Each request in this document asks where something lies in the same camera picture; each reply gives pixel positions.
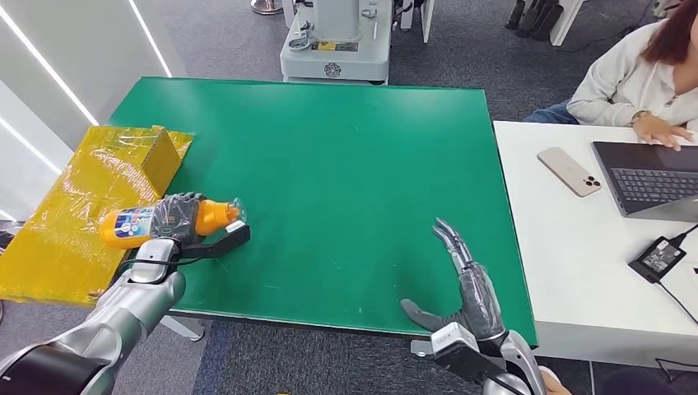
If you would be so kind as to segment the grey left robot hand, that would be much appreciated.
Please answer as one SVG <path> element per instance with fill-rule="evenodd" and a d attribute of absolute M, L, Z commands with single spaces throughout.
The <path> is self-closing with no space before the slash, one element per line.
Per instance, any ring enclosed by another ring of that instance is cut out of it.
<path fill-rule="evenodd" d="M 150 236 L 177 240 L 182 245 L 197 244 L 203 236 L 195 230 L 202 193 L 187 192 L 165 196 L 155 206 Z"/>

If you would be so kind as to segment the person's hand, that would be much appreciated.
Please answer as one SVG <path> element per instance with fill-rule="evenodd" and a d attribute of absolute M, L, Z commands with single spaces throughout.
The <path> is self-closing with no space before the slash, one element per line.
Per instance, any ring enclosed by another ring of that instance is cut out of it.
<path fill-rule="evenodd" d="M 674 126 L 651 113 L 638 113 L 631 121 L 635 134 L 648 143 L 660 143 L 663 146 L 680 151 L 680 140 L 693 142 L 694 138 L 684 127 Z"/>

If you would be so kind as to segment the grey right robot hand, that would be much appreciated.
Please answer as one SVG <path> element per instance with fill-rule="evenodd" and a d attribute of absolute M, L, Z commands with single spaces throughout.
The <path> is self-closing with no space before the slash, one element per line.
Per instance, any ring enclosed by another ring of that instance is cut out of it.
<path fill-rule="evenodd" d="M 459 323 L 477 341 L 488 341 L 505 332 L 494 286 L 485 268 L 473 258 L 460 233 L 447 221 L 435 219 L 432 233 L 449 253 L 457 277 L 461 307 L 448 316 L 421 309 L 410 299 L 400 301 L 408 319 L 429 332 L 437 332 L 450 323 Z"/>

